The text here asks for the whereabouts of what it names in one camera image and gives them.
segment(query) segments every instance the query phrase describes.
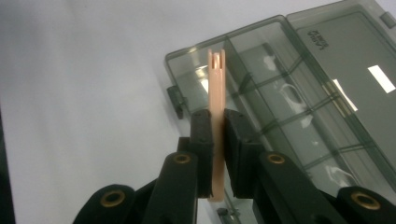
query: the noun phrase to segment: notch in wooden stick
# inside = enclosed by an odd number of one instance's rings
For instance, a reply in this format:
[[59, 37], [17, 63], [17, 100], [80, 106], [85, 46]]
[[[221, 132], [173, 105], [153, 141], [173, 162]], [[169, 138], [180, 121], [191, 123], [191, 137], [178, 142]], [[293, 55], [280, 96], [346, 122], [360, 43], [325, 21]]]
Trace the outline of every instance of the notch in wooden stick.
[[214, 142], [211, 202], [224, 199], [224, 108], [225, 108], [225, 52], [208, 51], [209, 111]]

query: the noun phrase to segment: white surface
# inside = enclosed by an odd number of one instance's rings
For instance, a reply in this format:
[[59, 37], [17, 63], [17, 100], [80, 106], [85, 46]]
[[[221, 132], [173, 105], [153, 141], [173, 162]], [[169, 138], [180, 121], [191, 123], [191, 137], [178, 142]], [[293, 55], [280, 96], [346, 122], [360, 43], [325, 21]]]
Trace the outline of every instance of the white surface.
[[[181, 136], [166, 53], [330, 2], [1, 1], [0, 104], [17, 222], [71, 223], [99, 188], [139, 189], [158, 176]], [[396, 15], [394, 0], [377, 2]], [[198, 223], [219, 223], [207, 201], [199, 207]]]

